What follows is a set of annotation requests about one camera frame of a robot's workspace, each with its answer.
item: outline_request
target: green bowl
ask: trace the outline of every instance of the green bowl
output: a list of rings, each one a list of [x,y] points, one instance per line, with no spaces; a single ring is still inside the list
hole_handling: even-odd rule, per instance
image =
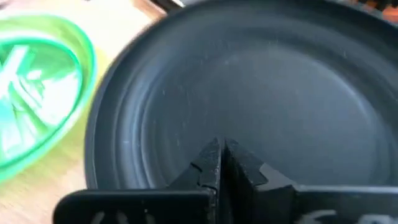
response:
[[[90,100],[95,76],[93,44],[68,19],[0,17],[0,182],[66,135]]]

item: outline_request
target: black plate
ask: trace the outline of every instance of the black plate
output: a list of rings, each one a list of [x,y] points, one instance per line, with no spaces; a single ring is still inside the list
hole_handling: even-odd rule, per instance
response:
[[[98,90],[88,186],[163,187],[215,136],[298,183],[395,185],[397,37],[326,1],[209,1],[169,15]]]

